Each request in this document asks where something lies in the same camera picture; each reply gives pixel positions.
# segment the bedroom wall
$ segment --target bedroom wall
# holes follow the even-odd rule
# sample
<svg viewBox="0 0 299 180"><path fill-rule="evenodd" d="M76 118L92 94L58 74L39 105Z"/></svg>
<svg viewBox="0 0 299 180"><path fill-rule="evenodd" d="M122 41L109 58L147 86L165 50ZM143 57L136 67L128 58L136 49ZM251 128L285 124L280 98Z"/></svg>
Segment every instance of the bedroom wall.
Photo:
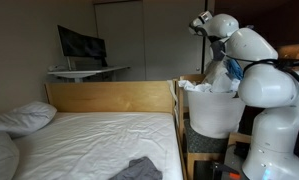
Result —
<svg viewBox="0 0 299 180"><path fill-rule="evenodd" d="M47 68L66 64L57 24L96 36L92 0L0 0L0 112L46 101Z"/></svg>

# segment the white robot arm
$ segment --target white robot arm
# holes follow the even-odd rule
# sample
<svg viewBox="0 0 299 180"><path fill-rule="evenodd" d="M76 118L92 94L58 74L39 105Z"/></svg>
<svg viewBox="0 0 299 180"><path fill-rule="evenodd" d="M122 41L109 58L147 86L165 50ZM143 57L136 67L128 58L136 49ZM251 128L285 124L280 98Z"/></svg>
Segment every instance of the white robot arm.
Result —
<svg viewBox="0 0 299 180"><path fill-rule="evenodd" d="M195 35L218 37L211 42L213 60L256 62L245 69L238 94L246 105L267 109L255 118L243 172L251 180L299 179L299 158L293 154L299 131L299 79L277 68L274 48L255 31L239 29L232 16L205 12L189 29Z"/></svg>

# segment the closet door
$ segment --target closet door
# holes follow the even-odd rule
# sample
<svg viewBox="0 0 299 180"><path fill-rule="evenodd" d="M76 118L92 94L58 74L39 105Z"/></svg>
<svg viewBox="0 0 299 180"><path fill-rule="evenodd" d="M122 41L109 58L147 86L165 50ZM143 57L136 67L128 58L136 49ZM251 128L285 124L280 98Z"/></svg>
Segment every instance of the closet door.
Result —
<svg viewBox="0 0 299 180"><path fill-rule="evenodd" d="M145 80L142 1L95 5L99 38L105 40L109 66L126 65L116 71L118 81Z"/></svg>
<svg viewBox="0 0 299 180"><path fill-rule="evenodd" d="M188 31L204 0L143 0L147 80L201 73L203 39Z"/></svg>

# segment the bed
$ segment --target bed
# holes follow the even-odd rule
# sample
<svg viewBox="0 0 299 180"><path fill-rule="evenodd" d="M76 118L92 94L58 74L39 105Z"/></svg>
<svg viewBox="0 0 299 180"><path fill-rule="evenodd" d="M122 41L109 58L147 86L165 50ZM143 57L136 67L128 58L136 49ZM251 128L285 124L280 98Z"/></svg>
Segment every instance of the bed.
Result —
<svg viewBox="0 0 299 180"><path fill-rule="evenodd" d="M13 139L20 157L13 179L110 179L144 157L163 179L186 179L171 86L171 81L46 84L57 113L43 128Z"/></svg>

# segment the monitor screen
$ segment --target monitor screen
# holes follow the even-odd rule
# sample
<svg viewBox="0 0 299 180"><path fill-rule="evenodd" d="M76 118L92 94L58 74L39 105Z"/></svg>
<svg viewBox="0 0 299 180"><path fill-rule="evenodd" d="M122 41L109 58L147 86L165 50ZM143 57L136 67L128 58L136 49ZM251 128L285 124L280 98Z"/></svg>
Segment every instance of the monitor screen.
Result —
<svg viewBox="0 0 299 180"><path fill-rule="evenodd" d="M103 39L81 35L59 25L58 31L64 56L95 58L107 56Z"/></svg>

